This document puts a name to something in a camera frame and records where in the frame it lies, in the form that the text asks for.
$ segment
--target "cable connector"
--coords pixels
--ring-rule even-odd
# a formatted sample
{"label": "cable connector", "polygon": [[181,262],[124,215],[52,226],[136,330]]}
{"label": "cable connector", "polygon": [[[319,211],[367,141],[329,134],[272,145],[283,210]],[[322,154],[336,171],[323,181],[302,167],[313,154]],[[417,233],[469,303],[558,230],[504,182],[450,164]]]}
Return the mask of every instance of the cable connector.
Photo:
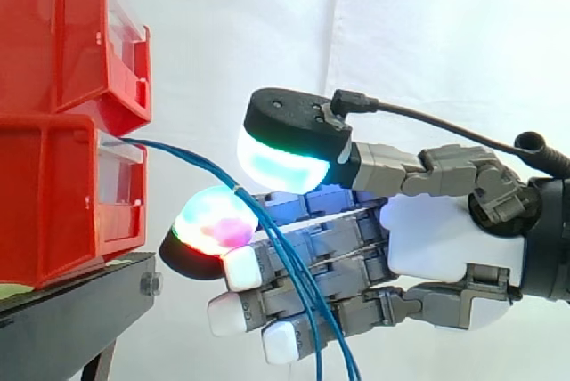
{"label": "cable connector", "polygon": [[364,113],[378,111],[378,100],[364,93],[337,90],[330,102],[330,110],[336,116],[346,118],[349,113]]}

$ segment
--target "blue cable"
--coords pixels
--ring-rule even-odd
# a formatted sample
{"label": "blue cable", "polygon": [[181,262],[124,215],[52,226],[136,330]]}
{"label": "blue cable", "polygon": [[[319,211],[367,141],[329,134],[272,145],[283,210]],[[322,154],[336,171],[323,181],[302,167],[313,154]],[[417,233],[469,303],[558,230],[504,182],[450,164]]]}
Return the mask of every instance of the blue cable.
{"label": "blue cable", "polygon": [[[128,139],[128,138],[124,139],[123,141],[128,142],[128,143],[132,143],[132,144],[144,145],[144,146],[155,148],[158,150],[164,150],[164,151],[166,151],[166,152],[168,152],[168,153],[170,153],[176,157],[183,159],[186,162],[189,162],[195,166],[198,166],[198,167],[201,167],[205,170],[208,170],[215,177],[220,179],[230,189],[234,189],[238,185],[220,167],[216,166],[211,161],[209,161],[206,158],[203,158],[202,156],[199,156],[197,154],[190,153],[189,151],[186,151],[186,150],[177,149],[176,147],[171,147],[169,145],[162,144],[160,142],[143,141],[143,140],[135,140],[135,139]],[[245,199],[243,198],[243,196],[239,196],[239,197],[241,197],[242,200],[244,200],[244,202],[254,211],[254,213],[256,213],[256,216],[259,219],[260,224],[267,231],[267,235],[268,235],[270,241],[272,242],[273,247],[275,248],[279,258],[283,261],[283,265],[285,266],[285,268],[289,274],[289,277],[291,278],[291,281],[293,282],[293,284],[294,284],[294,286],[295,286],[295,288],[299,294],[299,298],[300,298],[303,306],[305,307],[305,312],[307,313],[307,317],[309,319],[309,323],[310,323],[311,329],[313,331],[313,340],[314,340],[315,350],[316,350],[315,351],[316,378],[318,381],[322,381],[321,338],[319,336],[319,330],[318,330],[318,327],[316,324],[316,320],[314,319],[313,309],[312,309],[312,306],[308,302],[307,296],[310,296],[312,298],[311,299],[312,301],[314,300],[314,298],[311,296],[309,289],[306,287],[306,285],[303,284],[302,281],[300,281],[301,279],[298,277],[297,267],[294,267],[293,265],[291,265],[289,253],[285,252],[281,243],[279,241],[277,241],[276,238],[271,234],[273,229],[269,225],[267,225],[266,218],[263,217],[263,215],[265,214],[264,209],[261,208],[257,204],[256,200],[251,195],[249,195],[245,191],[244,191],[244,193],[246,194]]]}
{"label": "blue cable", "polygon": [[354,381],[354,376],[357,380],[361,380],[360,372],[354,360],[354,356],[350,352],[350,349],[346,343],[346,340],[338,326],[338,323],[332,311],[330,310],[325,298],[322,296],[321,291],[318,289],[313,276],[309,272],[306,265],[301,260],[298,253],[290,245],[287,239],[283,236],[279,227],[275,224],[273,219],[265,212],[265,210],[257,203],[257,201],[244,189],[242,189],[239,184],[233,180],[222,168],[220,168],[215,163],[211,162],[207,158],[195,154],[188,150],[183,150],[177,147],[173,147],[160,142],[136,140],[136,139],[124,139],[127,143],[144,145],[147,147],[155,148],[158,150],[163,150],[168,152],[194,166],[200,167],[202,169],[208,170],[216,178],[222,181],[230,189],[234,190],[236,196],[238,196],[244,203],[254,212],[257,216],[259,223],[267,232],[269,240],[272,242],[273,247],[282,260],[285,269],[287,270],[291,281],[293,282],[299,298],[305,307],[305,312],[311,329],[313,331],[313,340],[315,345],[315,359],[316,359],[316,378],[318,381],[322,381],[322,356],[321,356],[321,338],[319,335],[319,330],[316,324],[316,320],[313,314],[313,308],[309,301],[319,310],[322,317],[331,325],[332,330],[339,341],[341,350],[345,357],[346,370],[348,372],[348,377],[350,381]]}

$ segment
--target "white fingertip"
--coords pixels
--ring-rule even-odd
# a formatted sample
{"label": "white fingertip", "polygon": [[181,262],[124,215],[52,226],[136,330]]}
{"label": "white fingertip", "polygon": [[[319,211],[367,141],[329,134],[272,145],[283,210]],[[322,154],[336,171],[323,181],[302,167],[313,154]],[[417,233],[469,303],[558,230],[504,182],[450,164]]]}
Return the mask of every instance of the white fingertip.
{"label": "white fingertip", "polygon": [[226,292],[208,303],[210,330],[215,336],[242,334],[248,330],[240,296]]}
{"label": "white fingertip", "polygon": [[292,323],[277,321],[268,326],[261,337],[267,363],[285,365],[299,360],[297,336]]}
{"label": "white fingertip", "polygon": [[224,271],[228,288],[234,292],[259,288],[262,284],[256,251],[251,246],[228,252],[224,256]]}

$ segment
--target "black sensor cap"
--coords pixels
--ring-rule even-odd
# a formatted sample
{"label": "black sensor cap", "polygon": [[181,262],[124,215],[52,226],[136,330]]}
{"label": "black sensor cap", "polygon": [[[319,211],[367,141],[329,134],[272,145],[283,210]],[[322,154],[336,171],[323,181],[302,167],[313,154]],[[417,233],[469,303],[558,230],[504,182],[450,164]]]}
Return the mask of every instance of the black sensor cap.
{"label": "black sensor cap", "polygon": [[217,280],[224,276],[224,264],[217,256],[204,255],[185,245],[172,228],[159,248],[160,259],[178,274],[195,280]]}
{"label": "black sensor cap", "polygon": [[287,89],[255,91],[243,125],[255,140],[277,150],[334,162],[352,129],[324,121],[322,105],[330,99]]}

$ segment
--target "robotic hand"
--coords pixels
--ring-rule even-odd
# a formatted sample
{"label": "robotic hand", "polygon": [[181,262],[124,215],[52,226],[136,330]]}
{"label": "robotic hand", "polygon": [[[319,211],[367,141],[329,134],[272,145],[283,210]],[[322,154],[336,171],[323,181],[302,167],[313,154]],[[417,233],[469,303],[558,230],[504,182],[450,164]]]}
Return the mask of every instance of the robotic hand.
{"label": "robotic hand", "polygon": [[[520,298],[524,239],[497,239],[481,231],[463,199],[388,202],[323,186],[304,196],[274,192],[258,200],[279,225],[314,220],[286,236],[311,268],[345,336],[395,326],[406,317],[479,328]],[[208,305],[215,335],[261,328],[265,358],[272,364],[315,352],[303,306],[268,240],[228,253],[224,273],[229,291]],[[399,275],[435,282],[407,291],[382,286]],[[334,339],[325,324],[320,331],[323,345]]]}
{"label": "robotic hand", "polygon": [[[415,156],[352,142],[346,115],[379,110],[484,146],[446,145]],[[538,134],[521,134],[509,147],[359,93],[337,91],[328,100],[281,89],[254,93],[244,126],[264,151],[241,148],[242,166],[263,185],[295,192],[259,196],[259,203],[279,225],[313,221],[287,238],[345,336],[408,317],[480,328],[523,295],[570,300],[570,160]],[[485,147],[518,155],[550,177],[522,183]],[[283,156],[280,165],[276,154]],[[288,162],[284,155],[297,158]],[[306,169],[323,164],[320,176]],[[288,187],[291,178],[297,186]],[[329,215],[337,217],[323,218]],[[261,328],[265,358],[275,364],[316,351],[303,306],[269,241],[234,249],[220,264],[229,291],[208,305],[215,335]],[[400,275],[429,282],[408,290],[387,285]],[[322,345],[334,338],[325,323],[319,331]]]}

